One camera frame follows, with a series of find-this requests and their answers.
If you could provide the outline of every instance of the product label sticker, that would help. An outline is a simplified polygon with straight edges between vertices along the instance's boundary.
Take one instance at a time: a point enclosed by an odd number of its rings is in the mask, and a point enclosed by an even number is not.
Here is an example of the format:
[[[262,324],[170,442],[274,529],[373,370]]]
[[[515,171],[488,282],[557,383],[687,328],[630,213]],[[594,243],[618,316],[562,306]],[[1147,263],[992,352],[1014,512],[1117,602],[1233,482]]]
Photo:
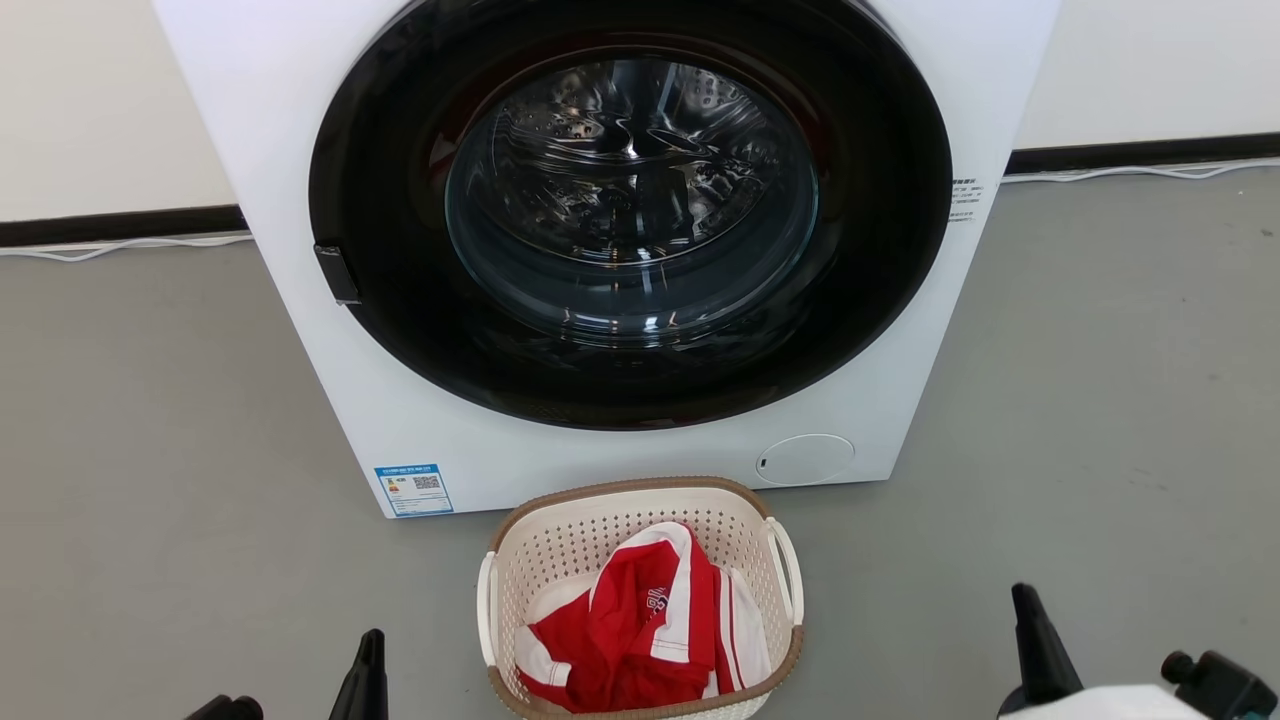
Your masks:
[[[387,501],[397,518],[417,518],[453,512],[449,491],[435,465],[399,465],[374,468]]]
[[[951,181],[951,217],[948,223],[972,223],[977,211],[974,205],[982,202],[987,188],[978,178],[955,178]]]

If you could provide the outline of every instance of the blue label sticker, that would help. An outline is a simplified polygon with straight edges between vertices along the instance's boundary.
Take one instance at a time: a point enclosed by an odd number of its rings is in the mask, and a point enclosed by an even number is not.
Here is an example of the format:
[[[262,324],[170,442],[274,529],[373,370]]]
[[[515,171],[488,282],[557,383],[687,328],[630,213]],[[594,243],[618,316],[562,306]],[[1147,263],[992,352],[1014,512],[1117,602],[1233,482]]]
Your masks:
[[[374,468],[383,493],[397,518],[442,515],[453,512],[449,491],[435,465],[399,465]]]

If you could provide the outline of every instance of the washing machine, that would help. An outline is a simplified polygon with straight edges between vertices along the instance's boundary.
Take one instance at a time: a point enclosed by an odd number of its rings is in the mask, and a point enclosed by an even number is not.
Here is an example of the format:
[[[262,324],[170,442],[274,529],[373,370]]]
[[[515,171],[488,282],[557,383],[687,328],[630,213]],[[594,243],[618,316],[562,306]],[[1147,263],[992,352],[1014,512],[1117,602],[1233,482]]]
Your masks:
[[[1057,0],[155,8],[406,518],[888,478]]]

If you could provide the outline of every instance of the white wall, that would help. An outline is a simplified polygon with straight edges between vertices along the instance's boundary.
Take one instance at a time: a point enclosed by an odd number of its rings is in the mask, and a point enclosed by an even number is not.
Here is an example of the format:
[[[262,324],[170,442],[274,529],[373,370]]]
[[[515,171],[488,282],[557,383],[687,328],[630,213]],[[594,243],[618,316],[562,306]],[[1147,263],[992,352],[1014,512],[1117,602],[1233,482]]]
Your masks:
[[[1276,28],[1280,0],[1064,0],[1018,146],[1280,132]],[[0,0],[0,222],[225,202],[147,0]]]
[[[0,222],[234,201],[147,0],[0,0]]]
[[[1018,147],[1280,132],[1277,32],[1277,0],[1064,0]]]

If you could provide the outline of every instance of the circular panel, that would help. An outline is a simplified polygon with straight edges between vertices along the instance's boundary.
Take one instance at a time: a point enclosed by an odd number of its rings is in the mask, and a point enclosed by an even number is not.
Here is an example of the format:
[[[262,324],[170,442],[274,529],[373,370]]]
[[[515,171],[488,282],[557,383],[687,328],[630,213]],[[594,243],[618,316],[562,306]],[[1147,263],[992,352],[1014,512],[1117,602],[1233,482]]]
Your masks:
[[[810,486],[844,473],[854,462],[854,446],[837,436],[810,434],[785,439],[760,454],[755,471],[776,486]]]

